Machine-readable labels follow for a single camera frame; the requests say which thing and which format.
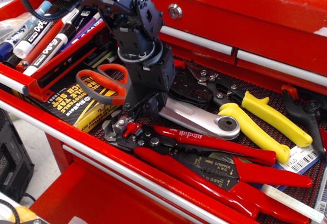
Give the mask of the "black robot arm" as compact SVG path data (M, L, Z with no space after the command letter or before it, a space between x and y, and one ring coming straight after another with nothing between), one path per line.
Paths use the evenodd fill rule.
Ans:
M77 5L98 10L116 38L122 62L79 71L80 87L97 102L157 120L176 75L172 49L158 37L165 25L163 13L151 0L65 1L64 8L47 21L62 19Z

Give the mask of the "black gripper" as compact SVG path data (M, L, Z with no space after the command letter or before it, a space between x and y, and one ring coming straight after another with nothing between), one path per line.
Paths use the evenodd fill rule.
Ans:
M176 75L172 48L154 44L141 55L122 53L122 61L132 83L123 110L131 111L144 102L143 117L159 119Z

